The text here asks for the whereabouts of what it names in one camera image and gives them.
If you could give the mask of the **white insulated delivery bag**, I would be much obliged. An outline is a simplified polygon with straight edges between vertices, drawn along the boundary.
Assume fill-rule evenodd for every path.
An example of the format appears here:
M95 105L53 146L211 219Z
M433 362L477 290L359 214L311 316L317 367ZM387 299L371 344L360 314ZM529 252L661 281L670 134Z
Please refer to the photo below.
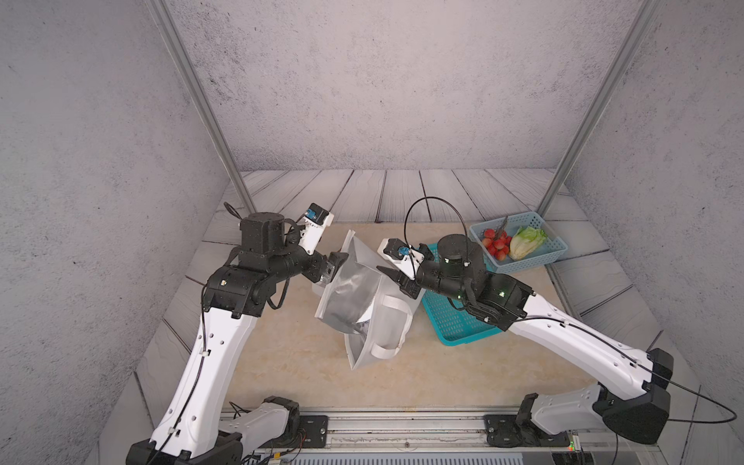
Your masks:
M377 267L385 261L350 230L348 259L333 279L313 286L321 297L315 318L344 335L352 370L391 360L401 351L422 297L409 298Z

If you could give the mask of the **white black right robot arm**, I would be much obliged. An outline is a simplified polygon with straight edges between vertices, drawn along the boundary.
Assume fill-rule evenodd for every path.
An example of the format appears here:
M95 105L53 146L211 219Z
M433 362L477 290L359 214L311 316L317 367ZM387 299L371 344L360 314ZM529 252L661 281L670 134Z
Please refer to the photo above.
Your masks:
M511 420L502 448L536 446L572 430L606 427L629 441L654 445L670 419L672 356L624 345L550 304L531 287L486 268L482 249L464 234L441 238L435 252L386 238L380 271L407 296L422 291L500 331L531 340L582 369L595 384L557 395L531 393Z

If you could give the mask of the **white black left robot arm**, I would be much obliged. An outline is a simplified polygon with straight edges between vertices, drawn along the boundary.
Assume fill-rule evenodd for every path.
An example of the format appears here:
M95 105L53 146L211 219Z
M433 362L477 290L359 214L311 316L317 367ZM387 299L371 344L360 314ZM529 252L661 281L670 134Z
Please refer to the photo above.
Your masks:
M257 212L240 220L241 244L201 291L201 321L194 348L174 398L150 439L135 443L129 464L241 464L246 453L294 441L300 427L298 404L269 397L232 424L221 412L234 370L279 284L298 275L312 283L329 281L347 260L317 250L333 214L313 203L298 221Z

